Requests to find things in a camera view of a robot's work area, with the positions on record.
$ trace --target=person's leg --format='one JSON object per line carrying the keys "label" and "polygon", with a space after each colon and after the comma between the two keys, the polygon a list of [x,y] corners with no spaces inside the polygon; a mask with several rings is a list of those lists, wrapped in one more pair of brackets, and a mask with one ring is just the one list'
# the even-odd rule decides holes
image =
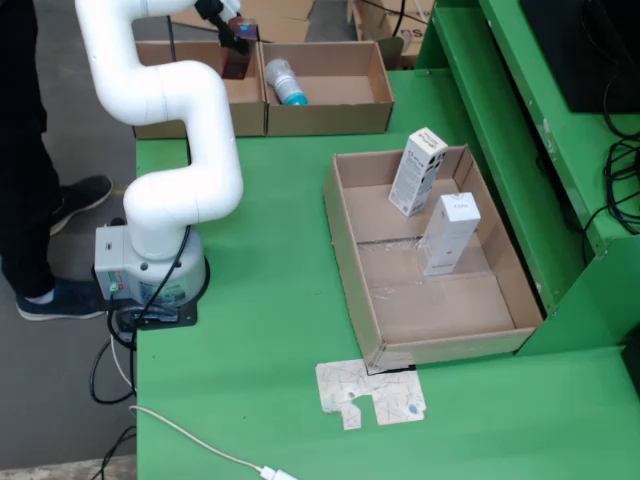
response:
{"label": "person's leg", "polygon": [[46,112],[35,64],[37,20],[32,0],[0,3],[0,256],[28,320],[100,315],[93,282],[55,279],[49,236],[77,213],[102,203],[108,177],[60,187],[42,143]]}
{"label": "person's leg", "polygon": [[46,113],[35,65],[37,23],[31,0],[0,7],[0,254],[16,294],[54,287],[47,263],[51,214],[60,205],[58,176],[42,144]]}

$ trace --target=sneaker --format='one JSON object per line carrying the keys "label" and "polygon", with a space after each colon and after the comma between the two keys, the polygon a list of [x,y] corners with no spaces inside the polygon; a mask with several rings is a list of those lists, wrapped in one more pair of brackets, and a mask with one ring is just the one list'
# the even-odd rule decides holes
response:
{"label": "sneaker", "polygon": [[85,178],[68,187],[60,187],[62,203],[51,214],[51,235],[60,232],[79,213],[103,203],[109,198],[112,189],[113,182],[105,175]]}
{"label": "sneaker", "polygon": [[74,282],[56,278],[53,292],[53,300],[42,305],[18,295],[18,313],[22,318],[34,322],[60,318],[87,319],[104,313],[98,310],[93,282]]}

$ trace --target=concrete floor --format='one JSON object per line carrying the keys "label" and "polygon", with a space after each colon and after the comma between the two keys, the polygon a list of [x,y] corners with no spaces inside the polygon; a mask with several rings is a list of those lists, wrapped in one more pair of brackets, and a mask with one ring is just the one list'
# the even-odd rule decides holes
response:
{"label": "concrete floor", "polygon": [[[38,68],[49,112],[45,143],[61,181],[104,173],[116,184],[103,206],[74,219],[51,242],[49,257],[56,275],[89,279],[94,230],[123,216],[122,194],[134,178],[135,151],[130,127],[112,119],[98,103],[73,3],[35,0]],[[345,0],[316,0],[307,41],[355,39],[353,28],[346,25],[345,9]],[[167,38],[163,19],[137,22],[134,31],[139,39]],[[175,33],[178,39],[212,35],[179,25]],[[132,424],[125,405],[105,407],[89,398],[89,369],[107,338],[104,317],[48,323],[21,319],[13,293],[0,277],[0,470],[101,458]],[[105,360],[99,393],[119,396],[126,385],[110,358]],[[119,453],[133,449],[130,444]],[[32,473],[20,478],[76,478],[66,470],[46,476]]]}

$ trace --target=plastic bottle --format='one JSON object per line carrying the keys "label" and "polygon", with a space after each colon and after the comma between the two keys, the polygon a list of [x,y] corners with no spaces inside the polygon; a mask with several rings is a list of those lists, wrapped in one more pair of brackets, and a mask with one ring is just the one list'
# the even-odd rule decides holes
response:
{"label": "plastic bottle", "polygon": [[278,100],[284,105],[308,105],[296,75],[286,60],[276,58],[267,64],[267,82],[276,91]]}

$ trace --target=green table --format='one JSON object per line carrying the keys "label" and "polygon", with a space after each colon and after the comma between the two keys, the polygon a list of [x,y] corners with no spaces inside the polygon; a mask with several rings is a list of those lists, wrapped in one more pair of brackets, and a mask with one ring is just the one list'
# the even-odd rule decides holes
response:
{"label": "green table", "polygon": [[[336,152],[403,148],[428,125],[482,150],[449,70],[391,72],[386,135],[238,140],[245,195],[198,226],[212,281],[191,328],[141,332],[138,403],[248,461],[313,479],[600,479],[640,471],[640,403],[616,348],[418,369],[423,422],[363,428],[321,411],[315,365],[360,357],[322,186]],[[138,142],[138,173],[186,162]],[[256,479],[139,414],[138,478]]]}

